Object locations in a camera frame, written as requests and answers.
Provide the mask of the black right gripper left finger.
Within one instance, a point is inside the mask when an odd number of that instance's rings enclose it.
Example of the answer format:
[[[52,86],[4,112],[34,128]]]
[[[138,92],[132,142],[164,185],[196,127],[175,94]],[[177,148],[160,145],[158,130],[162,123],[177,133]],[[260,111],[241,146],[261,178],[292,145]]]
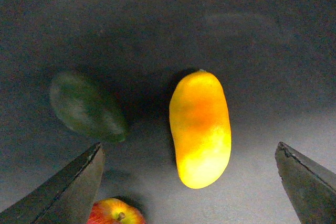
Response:
[[[104,170],[101,143],[1,212],[1,223],[87,223]]]

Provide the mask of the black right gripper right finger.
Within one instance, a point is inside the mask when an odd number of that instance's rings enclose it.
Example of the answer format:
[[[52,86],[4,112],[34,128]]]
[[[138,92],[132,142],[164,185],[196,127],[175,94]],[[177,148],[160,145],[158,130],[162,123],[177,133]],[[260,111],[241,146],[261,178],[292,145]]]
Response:
[[[335,223],[335,173],[284,142],[275,151],[278,174],[301,223]]]

